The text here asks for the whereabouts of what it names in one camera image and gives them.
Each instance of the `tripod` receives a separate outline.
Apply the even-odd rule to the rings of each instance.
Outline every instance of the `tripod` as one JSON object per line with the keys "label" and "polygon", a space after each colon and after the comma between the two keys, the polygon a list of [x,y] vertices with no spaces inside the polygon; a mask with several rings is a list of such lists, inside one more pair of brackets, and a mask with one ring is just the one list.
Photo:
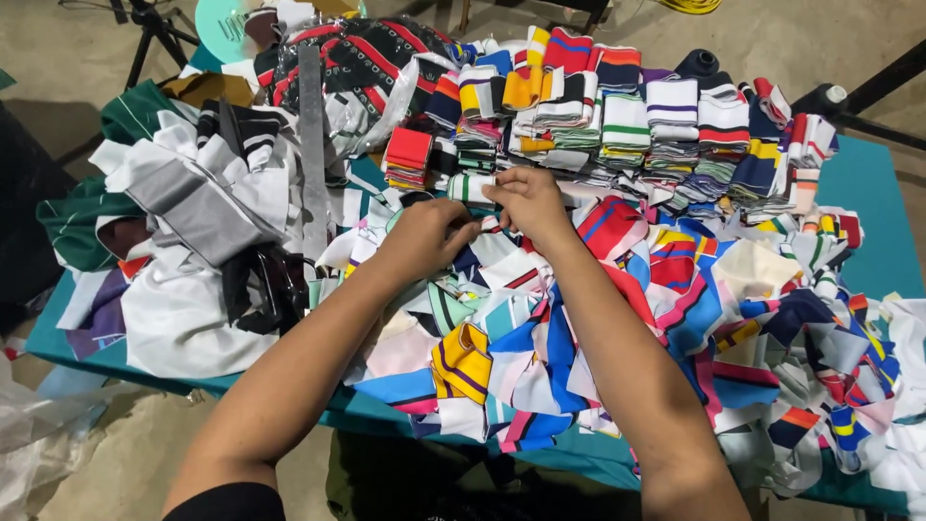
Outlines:
{"label": "tripod", "polygon": [[142,74],[144,57],[148,54],[152,38],[157,38],[164,45],[170,57],[181,69],[186,67],[187,59],[180,46],[180,41],[199,46],[199,38],[174,27],[173,17],[183,14],[178,7],[172,8],[166,13],[166,17],[163,17],[155,10],[154,4],[149,4],[144,0],[129,0],[129,3],[131,4],[132,23],[142,26],[142,39],[138,42],[138,50],[135,51],[135,59],[131,63],[125,90],[133,88],[138,83],[138,78]]}

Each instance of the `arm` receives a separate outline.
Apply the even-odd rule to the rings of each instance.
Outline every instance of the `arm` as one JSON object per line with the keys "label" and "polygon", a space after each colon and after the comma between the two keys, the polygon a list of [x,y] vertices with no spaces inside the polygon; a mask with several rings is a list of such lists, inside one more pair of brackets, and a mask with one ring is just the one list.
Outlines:
{"label": "arm", "polygon": [[553,176],[515,168],[498,183],[485,195],[553,267],[598,394],[639,459],[644,517],[748,519],[694,390],[575,233]]}
{"label": "arm", "polygon": [[268,351],[225,394],[190,445],[164,514],[226,483],[277,488],[276,463],[308,434],[346,365],[386,305],[440,270],[480,231],[462,203],[435,199],[403,212],[372,258]]}

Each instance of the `metal ruler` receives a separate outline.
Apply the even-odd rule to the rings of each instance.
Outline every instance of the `metal ruler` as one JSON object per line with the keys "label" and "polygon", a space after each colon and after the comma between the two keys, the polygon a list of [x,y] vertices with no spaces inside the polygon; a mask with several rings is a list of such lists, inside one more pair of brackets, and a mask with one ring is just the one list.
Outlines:
{"label": "metal ruler", "polygon": [[302,155],[302,253],[316,261],[328,247],[328,189],[325,188],[325,105],[321,97],[321,60],[314,45],[299,47],[299,150]]}

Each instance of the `yellow cable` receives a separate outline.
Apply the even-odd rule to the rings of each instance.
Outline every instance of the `yellow cable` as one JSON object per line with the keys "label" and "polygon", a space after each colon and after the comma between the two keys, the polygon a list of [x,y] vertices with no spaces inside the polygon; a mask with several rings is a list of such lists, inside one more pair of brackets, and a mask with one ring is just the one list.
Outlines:
{"label": "yellow cable", "polygon": [[663,6],[689,15],[706,15],[720,5],[720,0],[653,0]]}

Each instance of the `concrete floor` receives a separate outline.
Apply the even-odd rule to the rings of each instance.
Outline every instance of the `concrete floor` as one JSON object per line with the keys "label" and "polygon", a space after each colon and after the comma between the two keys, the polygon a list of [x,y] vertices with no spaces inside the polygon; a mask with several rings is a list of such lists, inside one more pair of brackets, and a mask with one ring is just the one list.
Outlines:
{"label": "concrete floor", "polygon": [[[195,0],[172,4],[194,13]],[[505,5],[474,1],[466,39],[524,38],[530,24],[566,21],[556,6],[532,0]],[[462,0],[388,0],[369,2],[368,9],[373,16],[407,13],[450,31],[461,6]],[[583,16],[569,21],[581,26]],[[617,26],[604,24],[596,41],[636,46],[647,66],[671,68],[689,49],[704,47],[718,55],[735,80],[766,76],[791,99],[821,82],[852,90],[926,33],[926,4],[920,0],[727,0],[704,17],[627,0],[614,18]],[[19,84],[0,92],[0,99],[58,157],[98,131],[99,109],[121,92],[139,34],[132,24],[116,25],[103,10],[66,10],[51,1],[2,2],[0,68]],[[164,50],[153,44],[143,77],[158,81],[176,72]],[[926,75],[864,116],[926,135]],[[926,155],[891,149],[917,251],[926,259]],[[82,177],[94,167],[77,161],[69,171]],[[14,363],[14,374],[34,387],[48,368],[23,357]],[[95,453],[90,462],[36,490],[30,514],[41,521],[157,518],[183,451],[214,403],[157,393],[117,400],[91,436]],[[283,503],[292,519],[331,518],[323,488],[330,437],[329,428],[317,427],[278,467]],[[799,500],[772,501],[769,514],[771,519],[852,516],[848,509]]]}

